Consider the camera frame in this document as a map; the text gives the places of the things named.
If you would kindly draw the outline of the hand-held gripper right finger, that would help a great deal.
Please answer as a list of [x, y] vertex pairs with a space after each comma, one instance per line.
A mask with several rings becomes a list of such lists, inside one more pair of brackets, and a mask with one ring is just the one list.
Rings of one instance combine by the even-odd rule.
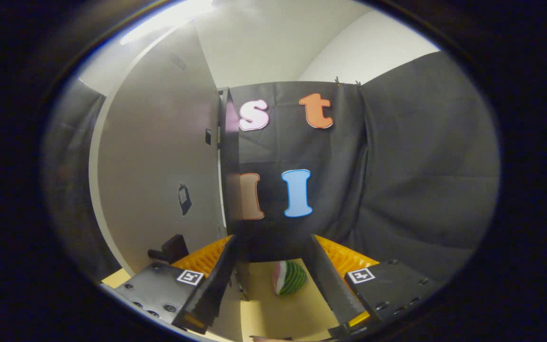
[[381, 331], [441, 288], [395, 258], [378, 262], [317, 235], [308, 243], [308, 271], [337, 320], [329, 333]]

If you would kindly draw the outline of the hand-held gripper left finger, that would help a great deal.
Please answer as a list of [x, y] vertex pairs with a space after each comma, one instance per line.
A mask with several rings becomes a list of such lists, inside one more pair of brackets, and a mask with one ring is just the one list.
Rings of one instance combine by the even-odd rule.
[[104, 289], [167, 327], [196, 335], [238, 334], [234, 236], [189, 253], [177, 234], [148, 257], [151, 263], [135, 275], [119, 270], [105, 277]]

